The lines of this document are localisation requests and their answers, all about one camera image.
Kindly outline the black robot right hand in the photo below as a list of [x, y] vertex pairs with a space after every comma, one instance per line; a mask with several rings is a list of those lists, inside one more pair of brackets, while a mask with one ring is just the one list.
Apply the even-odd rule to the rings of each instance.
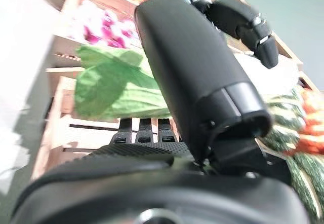
[[19, 197], [11, 223], [309, 223], [282, 158], [255, 138], [273, 118], [210, 21], [184, 0], [135, 9], [181, 142], [110, 144]]

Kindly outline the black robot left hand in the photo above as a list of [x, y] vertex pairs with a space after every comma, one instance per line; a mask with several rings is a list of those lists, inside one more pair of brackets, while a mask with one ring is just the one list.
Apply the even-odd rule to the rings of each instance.
[[268, 69], [278, 64], [272, 30], [259, 12], [237, 0], [190, 0], [209, 21], [229, 36], [241, 40]]

